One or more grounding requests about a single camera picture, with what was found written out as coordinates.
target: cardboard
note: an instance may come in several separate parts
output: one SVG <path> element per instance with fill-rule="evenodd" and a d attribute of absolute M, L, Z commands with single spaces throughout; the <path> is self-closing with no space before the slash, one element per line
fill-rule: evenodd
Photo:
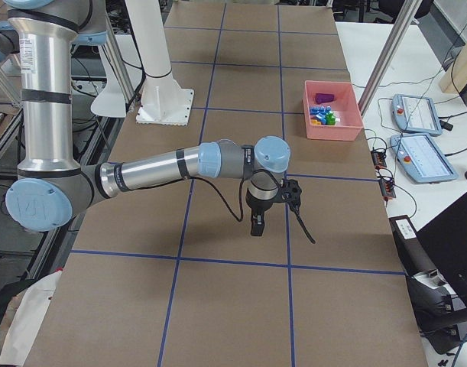
<path fill-rule="evenodd" d="M 309 141 L 298 133 L 303 115 L 282 113 L 302 112 L 304 80 L 349 80 L 333 70 L 345 61 L 331 11 L 178 2 L 167 26 L 174 76 L 196 91 L 191 121 L 138 125 L 130 115 L 110 161 L 284 136 L 289 174 L 341 178 L 298 177 L 318 242 L 282 204 L 251 237 L 248 207 L 236 223 L 199 181 L 120 194 L 86 214 L 26 366 L 424 367 L 366 141 Z M 281 59 L 280 28 L 310 33 L 281 34 Z M 222 64 L 210 65 L 213 55 Z M 214 183 L 238 212 L 239 181 Z"/>

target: black cable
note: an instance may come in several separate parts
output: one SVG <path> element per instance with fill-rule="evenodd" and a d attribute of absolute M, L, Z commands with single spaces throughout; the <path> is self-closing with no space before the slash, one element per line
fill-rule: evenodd
<path fill-rule="evenodd" d="M 94 96 L 93 94 L 90 94 L 88 92 L 83 92 L 82 90 L 80 90 L 76 86 L 72 86 L 72 89 L 75 90 L 77 93 L 83 94 L 84 96 L 89 96 L 89 97 L 93 97 L 93 98 L 97 97 L 97 96 Z"/>
<path fill-rule="evenodd" d="M 17 158 L 18 164 L 22 162 L 22 153 L 21 153 L 21 146 L 22 146 L 22 131 L 24 129 L 24 113 L 21 114 L 21 122 L 19 122 L 18 128 L 18 146 L 17 146 Z"/>
<path fill-rule="evenodd" d="M 407 81 L 404 81 L 404 82 L 392 82 L 392 83 L 380 85 L 378 88 L 386 88 L 387 86 L 393 86 L 393 85 L 398 85 L 398 84 L 421 84 L 421 83 L 426 82 L 427 80 L 431 80 L 431 79 L 433 79 L 433 76 L 425 78 L 425 79 L 421 80 L 420 82 L 407 82 Z M 352 83 L 352 85 L 354 87 L 356 87 L 356 88 L 365 88 L 366 87 L 366 86 L 358 86 L 357 84 L 354 84 L 354 83 Z"/>
<path fill-rule="evenodd" d="M 381 100 L 383 99 L 388 100 L 388 101 L 393 100 L 392 98 L 387 98 L 387 97 L 381 97 L 378 99 L 378 114 L 379 114 L 379 119 L 380 119 L 379 125 L 381 125 L 382 128 L 387 128 L 388 130 L 392 130 L 393 132 L 397 132 L 398 134 L 400 134 L 401 133 L 400 130 L 397 130 L 396 128 L 390 128 L 389 126 L 386 126 L 383 123 L 383 114 L 381 111 Z"/>
<path fill-rule="evenodd" d="M 448 154 L 444 154 L 446 157 L 452 157 L 453 155 L 457 155 L 457 154 L 461 154 L 463 152 L 467 151 L 467 148 L 464 148 L 462 149 L 461 151 L 456 151 L 454 153 L 448 153 Z"/>
<path fill-rule="evenodd" d="M 126 61 L 125 59 L 121 58 L 121 61 L 123 63 L 125 63 L 126 65 L 128 65 L 129 67 L 134 67 L 135 69 L 138 69 L 138 70 L 141 70 L 143 71 L 143 67 L 137 67 L 136 65 L 133 65 L 132 63 L 129 63 L 128 61 Z"/>
<path fill-rule="evenodd" d="M 461 113 L 456 113 L 455 115 L 449 115 L 449 116 L 439 116 L 439 119 L 453 119 L 454 117 L 462 116 L 462 115 L 467 115 L 467 111 L 461 112 Z"/>
<path fill-rule="evenodd" d="M 461 344 L 459 344 L 459 348 L 457 349 L 456 356 L 454 357 L 454 360 L 452 361 L 452 365 L 450 367 L 456 367 L 457 358 L 459 357 L 462 347 L 464 346 L 466 342 L 467 342 L 467 334 L 464 336 L 464 339 L 462 339 Z"/>
<path fill-rule="evenodd" d="M 274 177 L 274 175 L 270 171 L 264 170 L 264 169 L 254 171 L 252 173 L 252 177 L 254 175 L 258 174 L 258 173 L 261 173 L 261 172 L 267 174 L 270 177 L 272 182 L 276 185 L 277 189 L 281 193 L 281 197 L 282 197 L 283 201 L 285 203 L 287 203 L 287 205 L 289 206 L 290 211 L 293 212 L 294 215 L 296 216 L 296 220 L 299 223 L 299 225 L 300 225 L 301 229 L 303 230 L 304 234 L 306 235 L 306 237 L 310 240 L 311 243 L 315 244 L 316 243 L 315 239 L 311 236 L 310 231 L 308 231 L 308 228 L 305 226 L 303 220 L 301 219 L 300 208 L 295 207 L 295 205 L 293 205 L 292 202 L 289 201 L 289 199 L 287 198 L 287 196 L 286 196 L 286 194 L 284 192 L 284 189 L 282 188 L 281 184 L 277 181 L 276 177 Z"/>
<path fill-rule="evenodd" d="M 440 103 L 446 103 L 446 102 L 452 101 L 452 100 L 454 100 L 454 99 L 456 99 L 456 98 L 459 98 L 459 97 L 460 97 L 460 96 L 455 96 L 455 97 L 446 99 L 445 101 L 434 102 L 433 104 L 434 104 L 434 105 L 439 105 Z"/>
<path fill-rule="evenodd" d="M 400 190 L 404 191 L 405 193 L 407 193 L 408 196 L 411 197 L 411 199 L 413 200 L 413 203 L 415 204 L 415 210 L 414 210 L 413 214 L 411 216 L 409 216 L 410 219 L 413 218 L 415 216 L 415 214 L 417 214 L 417 209 L 418 209 L 417 201 L 415 200 L 413 195 L 411 193 L 409 193 L 408 191 L 406 191 L 403 187 L 398 186 L 397 184 L 394 184 L 394 187 L 397 187 L 398 189 L 400 189 Z"/>
<path fill-rule="evenodd" d="M 218 194 L 218 196 L 221 199 L 221 201 L 223 202 L 223 204 L 225 204 L 226 209 L 228 209 L 228 211 L 232 214 L 233 218 L 235 218 L 235 220 L 237 222 L 241 222 L 244 219 L 243 202 L 242 202 L 242 188 L 243 188 L 243 183 L 245 182 L 245 180 L 242 179 L 240 181 L 240 185 L 238 186 L 238 205 L 240 207 L 240 215 L 237 216 L 235 214 L 235 212 L 233 212 L 232 207 L 228 204 L 228 202 L 226 201 L 226 199 L 223 196 L 223 194 L 221 193 L 221 191 L 219 191 L 218 187 L 216 187 L 214 183 L 212 183 L 211 181 L 206 180 L 206 179 L 204 179 L 202 177 L 191 176 L 191 179 L 199 180 L 199 181 L 205 182 L 208 185 L 210 185 L 214 189 L 214 191 L 216 191 L 216 193 Z M 170 184 L 175 184 L 175 183 L 181 182 L 181 181 L 184 181 L 184 180 L 183 179 L 172 180 L 172 181 L 169 181 L 169 182 L 166 182 L 166 183 L 160 183 L 160 184 L 154 185 L 154 186 L 140 187 L 139 189 L 136 189 L 136 190 L 157 189 L 158 187 L 164 187 L 164 186 L 167 186 L 167 185 L 170 185 Z"/>
<path fill-rule="evenodd" d="M 99 130 L 101 131 L 101 135 L 102 135 L 102 138 L 104 139 L 105 146 L 108 148 L 109 151 L 111 151 L 112 150 L 111 144 L 109 144 L 108 137 L 105 135 L 104 128 L 102 128 L 102 125 L 99 119 L 96 119 L 96 124 Z"/>
<path fill-rule="evenodd" d="M 244 215 L 243 215 L 243 202 L 242 202 L 242 188 L 243 188 L 243 183 L 245 182 L 245 180 L 242 178 L 242 180 L 240 181 L 240 185 L 238 186 L 238 204 L 240 206 L 240 216 L 237 216 L 232 208 L 230 207 L 230 205 L 228 204 L 228 202 L 226 201 L 225 197 L 221 194 L 221 192 L 218 190 L 218 188 L 214 185 L 214 183 L 204 179 L 204 178 L 201 178 L 201 177 L 194 177 L 192 176 L 191 177 L 192 179 L 194 180 L 199 180 L 199 181 L 202 181 L 202 182 L 205 182 L 207 183 L 208 185 L 210 185 L 214 191 L 216 191 L 216 193 L 218 194 L 219 198 L 222 200 L 222 202 L 225 204 L 226 206 L 226 209 L 228 209 L 228 211 L 230 212 L 230 214 L 232 214 L 233 218 L 235 218 L 235 220 L 237 222 L 241 222 L 244 218 Z"/>
<path fill-rule="evenodd" d="M 97 126 L 97 122 L 94 122 L 93 124 L 85 127 L 85 128 L 81 128 L 79 130 L 72 130 L 72 133 L 75 133 L 75 132 L 85 132 L 87 130 L 89 130 L 90 128 L 93 128 L 93 127 L 96 127 Z"/>
<path fill-rule="evenodd" d="M 386 143 L 386 141 L 383 138 L 380 138 L 378 136 L 371 136 L 370 138 L 367 138 L 365 140 L 367 140 L 367 141 L 374 140 L 374 142 L 372 143 L 372 150 L 373 151 L 381 151 L 381 153 L 383 153 L 384 157 L 386 157 L 386 151 L 388 150 L 388 143 Z M 374 146 L 376 144 L 376 140 L 382 141 L 384 143 L 384 148 L 375 149 Z"/>
<path fill-rule="evenodd" d="M 89 77 L 89 81 L 90 81 L 90 83 L 92 84 L 92 86 L 94 87 L 94 90 L 96 91 L 96 94 L 99 94 L 99 92 L 97 91 L 97 86 L 95 85 L 95 83 L 94 83 L 93 80 L 92 80 L 92 77 L 90 76 L 89 69 L 86 68 L 86 66 L 83 64 L 82 61 L 79 60 L 79 58 L 78 58 L 77 56 L 73 56 L 73 59 L 74 59 L 77 63 L 79 63 L 79 64 L 83 67 L 83 69 L 86 71 L 86 74 L 87 74 L 87 76 Z"/>

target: electronic device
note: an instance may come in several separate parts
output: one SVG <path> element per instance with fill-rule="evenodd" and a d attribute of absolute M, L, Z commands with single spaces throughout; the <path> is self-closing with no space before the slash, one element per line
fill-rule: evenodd
<path fill-rule="evenodd" d="M 390 143 L 402 168 L 417 184 L 451 181 L 459 176 L 427 133 L 394 135 Z"/>
<path fill-rule="evenodd" d="M 442 126 L 433 100 L 422 96 L 395 94 L 393 116 L 403 132 L 428 132 L 432 136 L 442 134 Z"/>

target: plastic container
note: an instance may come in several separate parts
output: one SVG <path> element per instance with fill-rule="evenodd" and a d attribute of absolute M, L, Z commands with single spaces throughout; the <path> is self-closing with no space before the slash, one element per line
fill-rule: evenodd
<path fill-rule="evenodd" d="M 315 103 L 317 93 L 333 94 L 335 100 L 318 105 Z M 364 127 L 351 83 L 307 80 L 304 82 L 303 104 L 308 139 L 354 141 Z M 312 125 L 310 107 L 314 106 L 332 107 L 340 121 L 334 126 Z"/>

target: metal pole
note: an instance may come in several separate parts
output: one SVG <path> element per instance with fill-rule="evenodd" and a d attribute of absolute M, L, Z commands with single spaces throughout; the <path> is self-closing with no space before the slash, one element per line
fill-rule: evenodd
<path fill-rule="evenodd" d="M 407 33 L 407 29 L 410 27 L 421 3 L 422 0 L 406 0 L 401 7 L 400 14 L 394 23 L 388 40 L 383 47 L 383 51 L 379 55 L 378 62 L 372 70 L 372 74 L 369 77 L 364 92 L 358 101 L 358 109 L 361 111 L 362 117 L 364 117 L 367 112 L 368 107 L 371 104 L 384 75 L 386 74 L 386 70 L 388 70 L 391 60 L 393 60 L 393 56 L 396 53 L 401 40 L 403 40 L 404 35 Z"/>
<path fill-rule="evenodd" d="M 4 74 L 0 67 L 0 89 L 11 100 L 14 107 L 21 107 L 21 94 L 11 83 L 11 80 Z"/>
<path fill-rule="evenodd" d="M 131 79 L 126 70 L 125 63 L 123 63 L 121 51 L 119 50 L 118 42 L 116 41 L 111 21 L 107 14 L 105 15 L 105 25 L 108 31 L 108 40 L 102 45 L 102 49 L 109 58 L 108 62 L 115 72 L 123 96 L 125 97 L 126 103 L 128 103 L 131 101 L 131 98 L 133 98 L 135 91 L 133 90 L 133 85 L 131 84 Z"/>

